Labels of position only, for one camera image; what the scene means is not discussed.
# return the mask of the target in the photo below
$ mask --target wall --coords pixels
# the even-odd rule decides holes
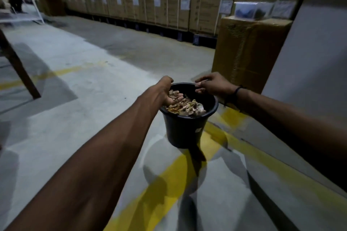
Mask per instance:
[[[304,0],[263,95],[347,124],[346,24],[347,0]],[[236,135],[343,194],[258,122]]]

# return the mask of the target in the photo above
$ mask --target white metal rack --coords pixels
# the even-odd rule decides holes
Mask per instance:
[[[31,0],[35,11],[27,11],[26,13],[1,13],[0,12],[0,23],[11,23],[11,22],[21,22],[21,21],[39,21],[44,24],[44,20],[40,11],[37,8],[35,0]]]

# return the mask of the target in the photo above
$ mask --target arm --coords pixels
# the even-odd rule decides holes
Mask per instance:
[[[87,141],[6,230],[103,230],[159,108],[183,98],[168,97],[171,82],[163,77]]]
[[[197,80],[198,93],[225,98],[237,89],[219,73]],[[347,191],[340,170],[347,165],[347,133],[308,117],[293,106],[246,89],[237,92],[236,106],[265,126],[324,176]]]

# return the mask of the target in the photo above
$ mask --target pallet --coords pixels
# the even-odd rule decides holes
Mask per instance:
[[[163,26],[153,25],[145,22],[134,22],[127,19],[121,19],[114,16],[87,14],[73,10],[66,10],[68,15],[79,16],[81,18],[99,21],[107,24],[112,24],[127,29],[134,29],[136,31],[143,31],[147,33],[158,34],[160,36],[176,39],[180,42],[192,43],[196,46],[204,46],[215,49],[217,38],[212,36],[206,36],[201,34],[195,34],[189,31],[182,31],[179,29],[167,28]]]

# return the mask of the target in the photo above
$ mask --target dried leaves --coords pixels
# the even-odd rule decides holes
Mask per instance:
[[[178,94],[179,91],[169,91],[169,97],[174,100],[178,98]],[[199,116],[206,113],[201,103],[198,103],[196,100],[191,101],[186,95],[181,102],[170,105],[167,107],[167,110],[181,116]]]

